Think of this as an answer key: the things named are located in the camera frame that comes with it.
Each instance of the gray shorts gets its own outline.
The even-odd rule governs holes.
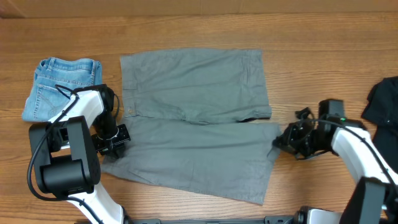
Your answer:
[[[131,142],[102,171],[262,204],[279,150],[260,50],[178,49],[121,57]]]
[[[261,50],[177,49],[121,57],[125,116],[202,124],[270,118]]]
[[[123,118],[131,141],[124,157],[106,157],[103,172],[127,180],[263,204],[279,149],[275,123],[197,125]]]

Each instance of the wood grain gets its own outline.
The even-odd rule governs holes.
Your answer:
[[[398,74],[398,13],[112,17],[0,21],[0,223],[73,223],[65,202],[43,202],[27,188],[28,128],[21,120],[33,72],[43,58],[93,58],[121,95],[120,55],[179,47],[262,49],[272,120],[326,98],[359,119],[371,87]],[[366,123],[373,133],[375,127]],[[354,182],[338,157],[295,161],[281,154],[263,206],[149,186],[104,174],[112,198],[133,218],[260,218],[302,205],[343,211]]]
[[[59,18],[303,12],[397,12],[396,0],[0,0],[0,16]]]

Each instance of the denim jeans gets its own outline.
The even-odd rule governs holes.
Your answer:
[[[22,113],[24,121],[48,121],[58,114],[69,99],[63,96],[55,85],[70,89],[102,83],[102,66],[92,59],[66,61],[48,58],[39,63],[34,73],[34,82],[30,96],[26,100]]]

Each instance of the seam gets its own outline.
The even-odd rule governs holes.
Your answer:
[[[66,80],[63,78],[54,78],[48,75],[43,75],[43,74],[37,74],[38,77],[44,77],[44,78],[48,78],[51,80],[55,80],[55,81],[60,81],[60,82],[66,82],[66,83],[72,83],[72,84],[76,84],[76,85],[86,85],[89,86],[89,83],[83,83],[83,82],[78,82],[78,81],[73,81],[73,80]]]
[[[37,114],[37,110],[38,110],[38,108],[39,108],[39,105],[40,105],[40,97],[41,97],[41,90],[38,88],[37,89],[37,93],[36,93],[36,101],[35,101],[35,110],[33,111],[33,118],[34,119],[37,119],[37,116],[36,116],[36,114]]]
[[[246,74],[246,85],[250,86],[250,77],[252,75],[252,70],[251,70],[252,57],[245,57],[244,56],[244,58],[246,59],[245,67],[246,67],[246,71],[247,71],[247,74]]]
[[[91,85],[94,85],[95,72],[96,72],[96,62],[93,60],[93,68],[91,68],[91,77],[90,77]]]
[[[132,104],[134,105],[134,108],[133,108],[134,113],[136,115],[139,115],[139,111],[137,111],[136,99],[133,98]]]
[[[47,71],[51,71],[52,67],[54,66],[54,62],[55,62],[55,58],[54,57],[50,57],[49,58],[49,64],[47,65]]]
[[[65,72],[74,72],[74,71],[79,71],[79,70],[91,71],[90,69],[84,69],[84,68],[78,68],[78,69],[74,69],[74,70],[65,70],[65,69],[62,69],[62,68],[52,67],[52,69],[65,71]]]
[[[56,88],[52,88],[51,86],[47,86],[47,85],[43,85],[43,84],[37,84],[37,87],[58,92],[58,90]]]
[[[202,50],[203,52],[186,52],[188,50]],[[124,55],[122,57],[129,57],[129,58],[134,58],[133,61],[135,62],[141,62],[142,60],[145,60],[146,58],[141,58],[144,57],[143,55],[150,55],[150,54],[156,54],[158,57],[164,57],[164,56],[184,56],[184,55],[205,55],[205,56],[212,56],[220,53],[227,52],[227,54],[237,54],[237,55],[257,55],[260,54],[259,52],[257,53],[258,49],[248,49],[248,50],[242,50],[242,49],[231,49],[231,50],[225,50],[225,49],[212,49],[212,48],[206,48],[206,47],[187,47],[187,48],[181,48],[181,49],[172,49],[172,50],[161,50],[161,51],[150,51],[150,52],[142,52],[138,54],[133,54],[133,55]]]
[[[43,99],[44,102],[46,102],[51,107],[51,109],[55,108],[55,106],[52,104],[52,102],[49,99],[47,99],[44,96],[42,97],[42,99]]]

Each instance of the belt loop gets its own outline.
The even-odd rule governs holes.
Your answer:
[[[96,64],[97,62],[93,60],[93,68],[91,69],[91,75],[95,75],[95,69],[97,68]]]
[[[47,68],[48,71],[52,70],[52,66],[54,65],[55,57],[52,57],[50,59],[49,67]]]

